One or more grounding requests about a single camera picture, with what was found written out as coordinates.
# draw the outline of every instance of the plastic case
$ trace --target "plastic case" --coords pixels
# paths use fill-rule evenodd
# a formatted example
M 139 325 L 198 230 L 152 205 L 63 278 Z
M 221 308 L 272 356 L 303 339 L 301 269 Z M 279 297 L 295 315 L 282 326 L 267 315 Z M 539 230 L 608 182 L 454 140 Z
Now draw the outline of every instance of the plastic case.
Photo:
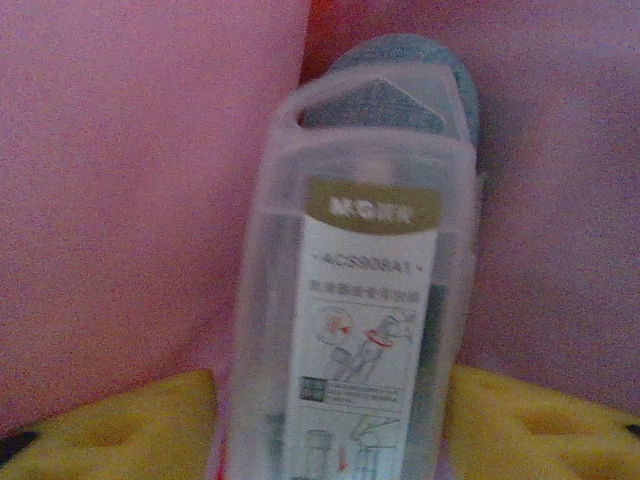
M 310 108 L 380 80 L 437 115 L 441 131 L 307 129 L 298 123 Z M 401 478 L 423 480 L 433 475 L 448 375 L 459 347 L 476 260 L 475 158 L 456 83 L 445 66 L 403 64 L 345 70 L 294 92 L 277 111 L 260 171 L 239 290 L 229 478 L 285 478 L 281 457 L 296 286 L 307 187 L 312 178 L 429 188 L 441 195 Z M 322 433 L 316 432 L 316 437 L 321 438 Z M 326 451 L 326 439 L 321 439 L 323 448 L 316 450 Z M 334 478 L 326 475 L 322 478 Z M 389 477 L 378 472 L 357 478 Z

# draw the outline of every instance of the pink background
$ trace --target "pink background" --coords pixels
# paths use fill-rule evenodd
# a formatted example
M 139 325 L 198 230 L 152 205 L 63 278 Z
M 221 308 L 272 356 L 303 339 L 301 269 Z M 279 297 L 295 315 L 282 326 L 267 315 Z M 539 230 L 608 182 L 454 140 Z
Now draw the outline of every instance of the pink background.
M 461 361 L 640 413 L 640 11 L 565 3 L 336 0 L 312 18 L 302 78 L 381 33 L 458 53 L 490 174 Z M 251 189 L 307 14 L 2 2 L 0 435 L 226 372 Z

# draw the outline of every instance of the yellow foam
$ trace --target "yellow foam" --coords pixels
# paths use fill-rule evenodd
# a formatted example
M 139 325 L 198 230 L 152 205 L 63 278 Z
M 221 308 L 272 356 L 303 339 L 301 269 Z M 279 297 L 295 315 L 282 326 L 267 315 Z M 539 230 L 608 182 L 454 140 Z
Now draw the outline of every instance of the yellow foam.
M 457 480 L 640 480 L 640 418 L 470 367 L 445 435 Z
M 0 480 L 200 480 L 215 411 L 207 371 L 176 375 L 29 426 Z

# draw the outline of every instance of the gray fabric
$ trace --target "gray fabric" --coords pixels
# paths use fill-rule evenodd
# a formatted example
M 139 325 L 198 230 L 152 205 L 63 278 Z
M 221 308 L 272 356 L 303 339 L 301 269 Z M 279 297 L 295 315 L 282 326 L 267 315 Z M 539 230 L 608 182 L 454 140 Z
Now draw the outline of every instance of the gray fabric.
M 420 61 L 449 65 L 458 84 L 467 117 L 471 142 L 478 141 L 478 96 L 469 72 L 451 53 L 433 40 L 420 35 L 396 34 L 374 38 L 348 51 L 330 68 L 330 72 L 359 65 Z M 370 82 L 357 91 L 309 109 L 307 127 L 393 126 L 431 133 L 443 129 L 442 120 L 389 84 Z

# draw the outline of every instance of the brand logo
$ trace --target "brand logo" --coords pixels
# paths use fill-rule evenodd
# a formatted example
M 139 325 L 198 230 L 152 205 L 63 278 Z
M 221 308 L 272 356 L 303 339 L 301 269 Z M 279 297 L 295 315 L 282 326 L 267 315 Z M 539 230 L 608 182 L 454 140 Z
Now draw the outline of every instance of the brand logo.
M 361 218 L 368 221 L 411 224 L 411 205 L 372 202 L 369 200 L 330 197 L 329 213 L 336 217 Z

